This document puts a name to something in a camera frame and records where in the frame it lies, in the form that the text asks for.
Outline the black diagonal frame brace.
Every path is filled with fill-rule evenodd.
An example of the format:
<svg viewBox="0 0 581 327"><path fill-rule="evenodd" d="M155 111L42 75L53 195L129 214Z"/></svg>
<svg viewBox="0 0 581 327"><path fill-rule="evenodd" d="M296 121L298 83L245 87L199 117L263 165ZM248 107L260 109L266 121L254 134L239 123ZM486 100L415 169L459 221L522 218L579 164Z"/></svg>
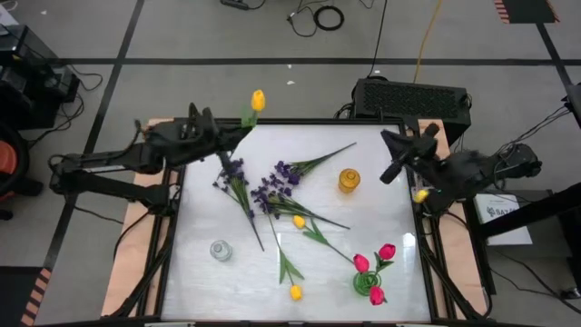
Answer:
<svg viewBox="0 0 581 327"><path fill-rule="evenodd" d="M485 322L487 316L475 310L448 275L440 234L434 223L425 232L423 215L414 214L417 243L428 295L430 320L442 322Z"/></svg>
<svg viewBox="0 0 581 327"><path fill-rule="evenodd" d="M142 297L145 291L148 289L154 275L160 269L162 264L167 260L169 257L170 250L172 249L172 241L167 239L163 245L159 253L155 256L152 265L147 268L140 279L140 281L136 284L133 291L130 295L123 301L121 306L110 314L110 317L128 317L129 313L132 311L133 307L136 305L138 300Z"/></svg>

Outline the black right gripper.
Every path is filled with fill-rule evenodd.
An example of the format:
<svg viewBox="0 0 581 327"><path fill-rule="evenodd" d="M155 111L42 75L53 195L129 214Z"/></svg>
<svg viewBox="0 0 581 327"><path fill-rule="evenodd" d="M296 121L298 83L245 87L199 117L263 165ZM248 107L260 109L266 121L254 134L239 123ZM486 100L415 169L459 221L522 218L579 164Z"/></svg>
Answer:
<svg viewBox="0 0 581 327"><path fill-rule="evenodd" d="M448 162L437 155L438 140L435 136L438 132L436 124L430 124L420 137L381 131L381 138L391 155L391 164L379 179L383 183L391 183L410 156L411 169L428 182L449 182L451 175Z"/></svg>

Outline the amber glass vase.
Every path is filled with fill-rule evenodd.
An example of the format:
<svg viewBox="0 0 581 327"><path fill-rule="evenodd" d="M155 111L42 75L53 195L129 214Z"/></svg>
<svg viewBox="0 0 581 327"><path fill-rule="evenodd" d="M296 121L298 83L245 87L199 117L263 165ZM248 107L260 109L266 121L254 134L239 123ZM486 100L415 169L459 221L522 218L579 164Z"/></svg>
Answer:
<svg viewBox="0 0 581 327"><path fill-rule="evenodd" d="M340 172L338 187L343 193L352 193L359 186L360 175L352 168Z"/></svg>

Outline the black perforated computer case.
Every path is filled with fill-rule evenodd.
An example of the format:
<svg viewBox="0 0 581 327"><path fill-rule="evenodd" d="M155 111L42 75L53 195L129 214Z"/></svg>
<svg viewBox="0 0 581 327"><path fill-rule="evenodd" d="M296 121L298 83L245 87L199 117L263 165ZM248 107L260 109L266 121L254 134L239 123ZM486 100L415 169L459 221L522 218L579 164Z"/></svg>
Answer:
<svg viewBox="0 0 581 327"><path fill-rule="evenodd" d="M391 82L382 76L359 79L351 91L351 118L437 119L450 144L471 126L472 98L464 88Z"/></svg>

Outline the black mat with striped edge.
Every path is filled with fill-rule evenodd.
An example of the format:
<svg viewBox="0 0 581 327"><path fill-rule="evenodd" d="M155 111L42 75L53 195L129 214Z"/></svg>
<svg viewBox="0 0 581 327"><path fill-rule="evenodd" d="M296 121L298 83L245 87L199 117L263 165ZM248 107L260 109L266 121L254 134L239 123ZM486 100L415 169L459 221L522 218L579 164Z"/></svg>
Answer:
<svg viewBox="0 0 581 327"><path fill-rule="evenodd" d="M52 271L0 266L0 327L33 327Z"/></svg>
<svg viewBox="0 0 581 327"><path fill-rule="evenodd" d="M493 0L499 18L504 24L559 23L549 0Z"/></svg>

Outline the orange and black bin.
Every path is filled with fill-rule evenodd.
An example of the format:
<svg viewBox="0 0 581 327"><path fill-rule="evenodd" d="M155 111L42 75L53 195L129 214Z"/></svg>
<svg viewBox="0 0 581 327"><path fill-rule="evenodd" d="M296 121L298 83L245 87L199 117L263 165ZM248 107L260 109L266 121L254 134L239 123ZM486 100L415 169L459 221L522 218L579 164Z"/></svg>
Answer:
<svg viewBox="0 0 581 327"><path fill-rule="evenodd" d="M27 177L27 141L10 124L0 121L0 203L15 196L38 196L44 185Z"/></svg>

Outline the black equipment cart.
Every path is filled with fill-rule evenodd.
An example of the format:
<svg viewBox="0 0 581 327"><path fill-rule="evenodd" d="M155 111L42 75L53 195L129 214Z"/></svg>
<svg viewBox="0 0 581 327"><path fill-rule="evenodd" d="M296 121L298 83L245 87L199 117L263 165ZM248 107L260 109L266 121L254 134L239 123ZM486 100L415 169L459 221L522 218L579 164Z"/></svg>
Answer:
<svg viewBox="0 0 581 327"><path fill-rule="evenodd" d="M17 130L54 126L80 79L26 25L0 24L0 120Z"/></svg>

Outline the yellow artificial tulip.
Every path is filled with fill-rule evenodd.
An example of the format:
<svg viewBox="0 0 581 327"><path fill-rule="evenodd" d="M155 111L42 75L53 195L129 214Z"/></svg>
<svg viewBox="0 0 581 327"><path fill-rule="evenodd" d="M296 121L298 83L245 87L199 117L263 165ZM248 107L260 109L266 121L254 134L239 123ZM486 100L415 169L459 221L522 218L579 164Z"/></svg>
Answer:
<svg viewBox="0 0 581 327"><path fill-rule="evenodd" d="M240 127L253 128L259 120L261 112L266 108L266 95L261 89L255 90L248 104L242 107Z"/></svg>
<svg viewBox="0 0 581 327"><path fill-rule="evenodd" d="M323 244L323 245L331 248L331 250L333 250L335 253L340 255L343 259L347 260L349 263L353 263L352 259L350 259L347 255L342 253L336 247L334 247L327 240L327 238L324 236L322 231L319 229L318 225L314 222L313 218L310 218L310 221L307 222L307 220L305 218L303 218L302 216L294 215L292 218L292 221L293 221L293 224L295 225L296 228L298 228L299 230L302 230L302 234L304 236L312 239L313 241L315 241L317 243Z"/></svg>
<svg viewBox="0 0 581 327"><path fill-rule="evenodd" d="M304 279L301 272L294 266L294 264L288 259L287 255L281 247L279 236L274 228L274 224L271 218L269 218L269 224L271 227L272 234L275 239L275 243L279 254L279 284L282 284L285 278L290 281L290 297L293 301L297 302L302 299L302 288L299 284L294 282L294 278L297 277L300 280Z"/></svg>

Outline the purple artificial flower bunch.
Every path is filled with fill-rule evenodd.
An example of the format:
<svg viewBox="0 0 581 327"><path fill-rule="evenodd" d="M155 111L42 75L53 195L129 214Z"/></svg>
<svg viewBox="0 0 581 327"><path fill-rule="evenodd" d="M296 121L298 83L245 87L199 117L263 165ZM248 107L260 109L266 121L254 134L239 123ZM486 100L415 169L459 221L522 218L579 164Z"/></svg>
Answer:
<svg viewBox="0 0 581 327"><path fill-rule="evenodd" d="M284 183L277 175L271 174L268 178L263 177L261 185L251 190L251 197L263 213L275 219L279 219L283 215L298 215L349 229L348 226L324 218L296 201L292 197L292 191L293 188L290 184Z"/></svg>
<svg viewBox="0 0 581 327"><path fill-rule="evenodd" d="M320 157L317 157L314 159L310 159L310 160L306 160L306 161L292 162L292 163L279 161L275 165L275 171L278 174L280 174L283 178L285 178L287 180L287 183L289 183L291 185L298 185L302 178L304 178L309 173L311 173L319 165L323 164L324 162L329 160L331 157L345 151L346 149L350 148L353 145L355 145L355 143L346 145L346 146L344 146L344 147L342 147L334 152L324 154L323 156L320 156Z"/></svg>
<svg viewBox="0 0 581 327"><path fill-rule="evenodd" d="M231 165L228 169L224 168L218 174L217 179L212 183L212 186L227 194L241 207L253 233L255 234L259 246L263 251L264 247L254 222L255 213L251 208L251 202L247 192L247 185L249 182L247 181L245 172L243 171L244 161L240 158L230 161L230 164Z"/></svg>

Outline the black aluminium table frame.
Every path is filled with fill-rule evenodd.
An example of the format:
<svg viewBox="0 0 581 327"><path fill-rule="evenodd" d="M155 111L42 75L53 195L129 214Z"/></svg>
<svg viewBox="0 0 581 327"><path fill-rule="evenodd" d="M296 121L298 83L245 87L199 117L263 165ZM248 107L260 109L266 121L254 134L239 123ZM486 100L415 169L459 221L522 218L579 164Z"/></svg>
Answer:
<svg viewBox="0 0 581 327"><path fill-rule="evenodd" d="M212 186L221 165L216 157L187 166L162 318L175 322L427 322L428 295L417 243L409 182L401 173L392 183L380 175L390 163L380 132L397 132L394 123L346 123L331 120L288 120L259 124L236 149L244 161L250 188L261 184L279 161L309 160L355 145L336 154L293 187L292 197L316 214L348 226L314 219L327 240L353 260L364 255L375 270L374 252L385 243L396 246L393 264L379 272L387 301L374 306L355 292L357 273L331 248L304 236L290 216L271 218L281 247L304 276L294 282L302 299L290 297L291 283L279 284L279 254L269 217L254 222L264 250L241 207ZM355 169L359 186L352 193L339 187L340 172ZM210 254L224 240L231 259Z"/></svg>

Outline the light wooden board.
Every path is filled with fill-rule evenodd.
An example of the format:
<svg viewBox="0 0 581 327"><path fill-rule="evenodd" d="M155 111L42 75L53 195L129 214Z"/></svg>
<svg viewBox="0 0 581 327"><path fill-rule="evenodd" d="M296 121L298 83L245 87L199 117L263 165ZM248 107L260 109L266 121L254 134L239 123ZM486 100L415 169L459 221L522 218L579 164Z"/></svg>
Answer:
<svg viewBox="0 0 581 327"><path fill-rule="evenodd" d="M485 313L487 297L478 272L468 229L454 216L445 214L439 222L440 243L448 275L476 312ZM456 304L447 307L449 297L436 273L431 270L438 318L465 320Z"/></svg>
<svg viewBox="0 0 581 327"><path fill-rule="evenodd" d="M179 170L166 170L154 175L134 173L132 182L140 186L169 184L172 197L178 190L180 174ZM147 209L142 204L129 203L123 216L122 233L146 212ZM154 259L161 252L166 239L171 219L169 216L146 215L122 237L113 259L102 316L113 315L113 312L130 296L144 273L153 266ZM156 314L156 303L161 296L158 296L161 274L162 266L158 267L142 296L130 310L129 317Z"/></svg>

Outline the clear glass vase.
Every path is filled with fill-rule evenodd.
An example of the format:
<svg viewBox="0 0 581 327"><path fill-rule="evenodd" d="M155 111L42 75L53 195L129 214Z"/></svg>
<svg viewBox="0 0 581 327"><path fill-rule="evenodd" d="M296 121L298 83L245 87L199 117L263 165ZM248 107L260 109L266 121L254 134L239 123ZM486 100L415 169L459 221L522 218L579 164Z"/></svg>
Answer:
<svg viewBox="0 0 581 327"><path fill-rule="evenodd" d="M219 240L211 244L210 254L219 262L227 262L231 259L233 249L226 241Z"/></svg>

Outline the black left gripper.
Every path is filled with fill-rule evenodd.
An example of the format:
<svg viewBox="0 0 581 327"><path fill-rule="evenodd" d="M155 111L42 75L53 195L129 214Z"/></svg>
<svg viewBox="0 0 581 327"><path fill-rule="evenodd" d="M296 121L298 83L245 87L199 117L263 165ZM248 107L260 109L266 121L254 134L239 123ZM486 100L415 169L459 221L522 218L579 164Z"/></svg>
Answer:
<svg viewBox="0 0 581 327"><path fill-rule="evenodd" d="M202 110L202 122L196 125L194 136L190 136L192 127L185 121L176 124L175 164L195 162L216 153L224 171L231 170L230 155L252 130L251 126L219 123L209 107Z"/></svg>

